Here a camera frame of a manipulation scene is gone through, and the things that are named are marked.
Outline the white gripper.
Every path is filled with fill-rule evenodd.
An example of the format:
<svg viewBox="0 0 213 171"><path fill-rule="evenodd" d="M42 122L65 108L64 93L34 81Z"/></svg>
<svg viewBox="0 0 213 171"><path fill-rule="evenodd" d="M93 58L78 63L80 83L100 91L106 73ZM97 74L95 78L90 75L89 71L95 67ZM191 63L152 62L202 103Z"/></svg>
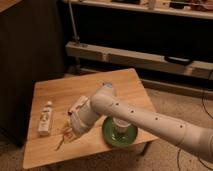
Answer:
<svg viewBox="0 0 213 171"><path fill-rule="evenodd" d="M70 121L71 124L69 121L66 121L61 128L61 131L63 131L63 139L65 142L71 142L74 139L74 133L78 136L82 136L89 131L89 127L84 124L78 116L72 115L70 117Z"/></svg>

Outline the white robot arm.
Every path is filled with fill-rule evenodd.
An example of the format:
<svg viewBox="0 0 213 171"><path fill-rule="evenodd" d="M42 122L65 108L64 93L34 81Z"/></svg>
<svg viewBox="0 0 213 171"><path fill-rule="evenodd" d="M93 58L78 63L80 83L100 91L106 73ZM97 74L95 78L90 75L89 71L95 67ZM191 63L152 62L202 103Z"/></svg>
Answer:
<svg viewBox="0 0 213 171"><path fill-rule="evenodd" d="M90 97L81 96L74 103L69 110L68 122L62 128L63 138L67 142L80 138L102 115L133 124L213 163L213 129L129 105L116 96L111 84L101 86Z"/></svg>

